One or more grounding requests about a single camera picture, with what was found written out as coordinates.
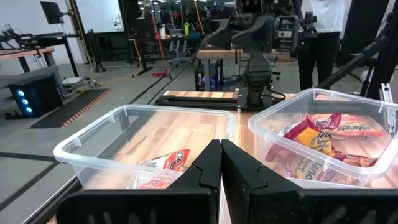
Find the person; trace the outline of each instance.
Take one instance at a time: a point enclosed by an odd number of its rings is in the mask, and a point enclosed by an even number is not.
[[[317,16],[314,26],[318,32],[317,37],[307,39],[306,44],[297,51],[300,88],[305,90],[312,87],[315,63],[318,83],[325,81],[333,72],[340,46],[340,32],[343,31],[345,0],[303,0],[301,10],[303,16],[306,12],[313,12]]]

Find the clear plastic bin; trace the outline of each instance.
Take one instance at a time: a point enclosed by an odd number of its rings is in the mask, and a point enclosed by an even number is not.
[[[300,183],[302,184],[300,185],[302,187],[316,188],[316,186],[319,186],[319,188],[322,188],[325,182],[328,182],[328,187],[340,187],[337,184],[374,187],[372,186],[372,181],[375,180],[381,183],[383,182],[380,181],[381,179],[388,179],[386,182],[398,184],[398,175],[396,176],[394,172],[387,173],[398,150],[397,134],[395,131],[390,133],[390,128],[396,125],[396,121],[388,120],[388,112],[395,115],[397,110],[398,105],[393,103],[330,90],[310,89],[258,113],[249,120],[248,125],[256,136],[254,151],[256,159],[280,175],[295,178],[295,176],[292,176],[292,172],[298,172],[297,169],[302,171],[303,167],[316,162],[313,173],[317,174],[304,177],[304,179],[309,179],[310,182],[301,181]],[[382,136],[369,139],[332,138],[331,140],[337,151],[378,158],[373,166],[353,166],[283,137],[283,130],[303,121],[307,115],[332,113],[354,115],[376,131],[382,133]],[[289,152],[289,155],[293,156],[286,157],[285,160],[278,158],[273,161],[267,161],[266,156],[271,147]],[[309,163],[294,166],[292,165],[292,157],[302,159],[301,161],[309,161]],[[335,178],[323,179],[325,182],[320,183],[316,181],[319,180],[318,174],[330,174]]]
[[[167,187],[181,172],[139,163],[189,149],[189,167],[212,139],[232,139],[235,122],[226,111],[125,105],[62,141],[54,155],[73,166],[86,189],[139,189],[138,182],[153,179]],[[223,189],[220,202],[222,219],[228,211]]]

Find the computer tower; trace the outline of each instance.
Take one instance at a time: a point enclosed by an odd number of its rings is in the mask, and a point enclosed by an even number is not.
[[[8,87],[23,117],[39,118],[63,105],[54,75],[31,77]]]

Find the black pants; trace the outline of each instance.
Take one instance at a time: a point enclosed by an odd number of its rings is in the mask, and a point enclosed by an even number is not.
[[[318,34],[318,37],[309,39],[306,46],[298,50],[301,90],[312,87],[312,72],[315,62],[317,62],[318,68],[318,83],[323,82],[332,74],[339,44],[340,32],[321,33]]]

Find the blue led light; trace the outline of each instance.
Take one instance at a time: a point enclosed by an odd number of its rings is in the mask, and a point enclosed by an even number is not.
[[[22,90],[17,90],[18,95],[25,96],[25,93]]]

